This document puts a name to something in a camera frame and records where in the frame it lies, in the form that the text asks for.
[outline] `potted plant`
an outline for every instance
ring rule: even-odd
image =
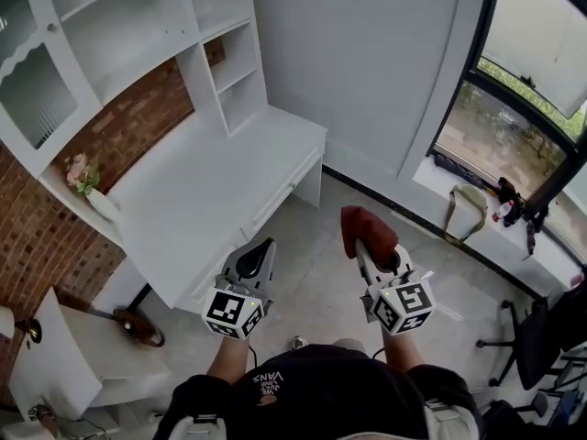
[[[88,161],[85,153],[75,155],[72,161],[68,161],[67,183],[76,192],[85,196],[98,214],[111,222],[117,222],[120,212],[110,199],[95,189],[98,182],[100,182],[98,168]]]

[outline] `bottle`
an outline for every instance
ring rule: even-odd
[[[493,221],[495,223],[499,222],[500,219],[504,218],[506,215],[508,215],[510,213],[510,210],[512,210],[513,206],[514,206],[514,201],[502,203],[500,208],[497,209],[497,212],[495,212],[495,214],[493,214]]]

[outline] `concrete floor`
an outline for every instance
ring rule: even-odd
[[[342,247],[339,214],[344,205],[373,211],[397,233],[421,273],[434,271],[430,282],[438,310],[412,333],[425,361],[458,372],[478,393],[480,404],[490,399],[507,399],[513,405],[529,402],[534,392],[522,389],[515,368],[503,387],[485,390],[510,349],[475,347],[479,338],[511,335],[510,317],[500,310],[502,300],[515,302],[523,311],[529,299],[474,258],[326,175],[319,209],[292,196],[259,232],[259,237],[277,241],[271,287],[275,304],[251,337],[259,362],[282,353],[295,335],[315,343],[354,337],[370,355],[382,347],[379,325],[367,324],[361,309],[364,281]],[[173,386],[207,370],[221,337],[209,332],[199,315],[170,310],[155,292],[140,308],[165,333],[161,356],[173,373]],[[164,409],[169,399],[137,401],[131,408],[144,422],[149,411]]]

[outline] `person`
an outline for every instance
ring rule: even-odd
[[[205,375],[173,392],[154,440],[176,424],[222,419],[235,438],[482,437],[482,418],[465,381],[424,363],[410,335],[383,334],[387,363],[358,341],[293,348],[247,372],[249,341],[225,337]]]

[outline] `red brick wall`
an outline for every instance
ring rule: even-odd
[[[194,110],[174,60],[130,86],[65,147],[53,164],[86,152],[107,192],[159,139]],[[34,314],[49,287],[62,304],[87,310],[125,254],[55,199],[0,143],[0,305]],[[0,403],[22,335],[0,335]]]

